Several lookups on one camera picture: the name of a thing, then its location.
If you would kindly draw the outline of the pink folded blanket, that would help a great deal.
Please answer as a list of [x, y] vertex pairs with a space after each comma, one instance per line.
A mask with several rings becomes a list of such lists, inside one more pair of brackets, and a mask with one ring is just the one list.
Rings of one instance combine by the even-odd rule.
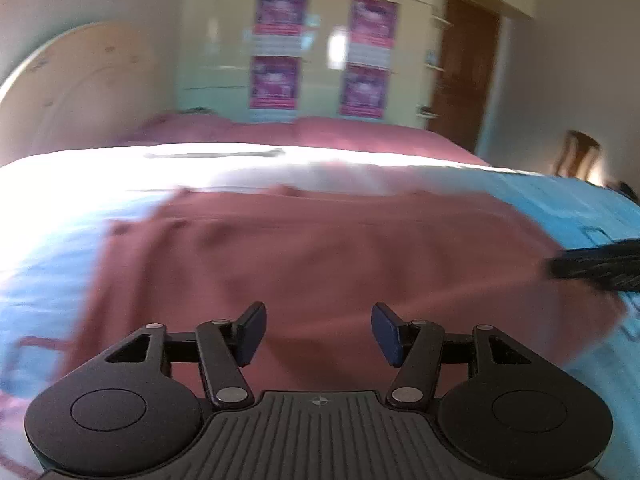
[[336, 150], [414, 155], [488, 166], [458, 144], [437, 133], [417, 128], [359, 120], [302, 117], [295, 122], [233, 124], [216, 136], [218, 142], [335, 148]]

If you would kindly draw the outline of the upper right pink poster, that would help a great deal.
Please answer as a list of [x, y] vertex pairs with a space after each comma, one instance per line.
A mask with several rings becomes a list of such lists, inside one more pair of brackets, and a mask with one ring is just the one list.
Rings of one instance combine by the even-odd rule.
[[391, 49], [395, 44], [398, 4], [387, 0], [352, 0], [349, 39], [353, 44]]

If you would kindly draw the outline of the pink knit sweater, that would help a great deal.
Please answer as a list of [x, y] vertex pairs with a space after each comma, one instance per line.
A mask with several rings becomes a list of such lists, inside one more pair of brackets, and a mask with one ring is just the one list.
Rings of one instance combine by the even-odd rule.
[[353, 196], [274, 188], [182, 190], [103, 244], [70, 372], [141, 326], [190, 332], [265, 304], [245, 377], [255, 391], [384, 390], [393, 377], [370, 329], [374, 304], [450, 333], [503, 330], [562, 365], [627, 309], [581, 281], [555, 281], [558, 244], [484, 193]]

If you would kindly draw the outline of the pink poster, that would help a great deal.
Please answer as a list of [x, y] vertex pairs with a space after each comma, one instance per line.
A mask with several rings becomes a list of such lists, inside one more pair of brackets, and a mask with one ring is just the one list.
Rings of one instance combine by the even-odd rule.
[[343, 75], [340, 114], [381, 120], [384, 117], [390, 72], [347, 64]]
[[299, 36], [306, 21], [307, 0], [256, 0], [254, 33]]
[[296, 110], [300, 58], [256, 55], [250, 66], [252, 110]]
[[352, 0], [349, 39], [353, 44], [391, 49], [395, 44], [398, 4], [387, 0]]

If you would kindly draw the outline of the wooden chair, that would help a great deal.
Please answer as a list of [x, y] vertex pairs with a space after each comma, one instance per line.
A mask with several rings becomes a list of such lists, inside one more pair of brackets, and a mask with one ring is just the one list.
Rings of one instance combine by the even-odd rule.
[[601, 144], [596, 139], [578, 130], [567, 130], [553, 174], [587, 181], [600, 155]]

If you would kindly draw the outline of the brown wooden door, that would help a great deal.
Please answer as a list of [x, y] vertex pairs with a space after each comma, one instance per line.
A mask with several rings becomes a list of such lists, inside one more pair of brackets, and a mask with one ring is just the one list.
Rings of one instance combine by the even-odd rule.
[[469, 0], [446, 0], [428, 128], [472, 152], [480, 138], [497, 53], [500, 16]]

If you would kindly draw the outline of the cream arched headboard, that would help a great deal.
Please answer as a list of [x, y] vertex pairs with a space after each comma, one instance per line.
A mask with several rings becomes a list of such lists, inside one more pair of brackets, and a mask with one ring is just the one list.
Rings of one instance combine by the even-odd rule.
[[72, 28], [32, 52], [1, 84], [1, 163], [112, 146], [167, 106], [148, 38], [127, 22]]

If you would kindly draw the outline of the pink pillow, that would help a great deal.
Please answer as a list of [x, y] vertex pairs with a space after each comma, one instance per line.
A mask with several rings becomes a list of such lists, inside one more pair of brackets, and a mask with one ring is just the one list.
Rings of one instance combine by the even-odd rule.
[[125, 134], [120, 145], [155, 145], [217, 142], [234, 126], [228, 118], [204, 113], [160, 114], [134, 132]]

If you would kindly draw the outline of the cream glossy wardrobe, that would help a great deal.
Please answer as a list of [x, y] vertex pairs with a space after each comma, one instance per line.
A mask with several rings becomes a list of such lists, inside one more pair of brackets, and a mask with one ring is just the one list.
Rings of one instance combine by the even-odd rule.
[[[207, 107], [236, 122], [289, 122], [300, 116], [347, 117], [422, 127], [438, 66], [446, 0], [387, 0], [398, 4], [391, 49], [349, 39], [352, 0], [307, 0], [299, 36], [254, 33], [256, 0], [183, 0], [177, 98], [180, 106]], [[535, 13], [535, 0], [471, 0], [500, 15]], [[296, 110], [252, 110], [250, 66], [256, 55], [300, 58]], [[381, 120], [340, 114], [347, 64], [390, 72]]]

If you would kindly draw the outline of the blue patterned quilt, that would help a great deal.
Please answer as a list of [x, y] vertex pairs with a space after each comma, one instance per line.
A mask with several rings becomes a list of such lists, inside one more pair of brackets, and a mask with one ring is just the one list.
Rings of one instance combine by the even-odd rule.
[[29, 156], [1, 170], [1, 474], [35, 479], [23, 416], [49, 385], [81, 310], [107, 223], [134, 220], [176, 188], [390, 195], [485, 192], [567, 248], [635, 238], [639, 209], [575, 179], [449, 156], [241, 143], [93, 148]]

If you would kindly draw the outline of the lower left pink poster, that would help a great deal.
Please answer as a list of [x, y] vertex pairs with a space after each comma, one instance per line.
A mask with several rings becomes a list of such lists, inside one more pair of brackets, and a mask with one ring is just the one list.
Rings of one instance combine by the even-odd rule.
[[296, 110], [300, 58], [256, 55], [250, 66], [252, 110]]

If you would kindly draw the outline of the lower right pink poster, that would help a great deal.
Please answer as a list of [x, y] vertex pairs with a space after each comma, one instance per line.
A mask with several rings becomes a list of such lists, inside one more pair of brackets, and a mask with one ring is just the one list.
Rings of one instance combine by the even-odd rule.
[[381, 120], [384, 117], [390, 72], [347, 64], [343, 75], [340, 114]]

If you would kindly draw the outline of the upper left pink poster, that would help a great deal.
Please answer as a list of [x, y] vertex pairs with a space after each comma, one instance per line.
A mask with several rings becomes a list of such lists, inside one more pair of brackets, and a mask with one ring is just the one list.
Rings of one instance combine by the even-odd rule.
[[254, 33], [299, 36], [306, 21], [307, 0], [256, 0]]

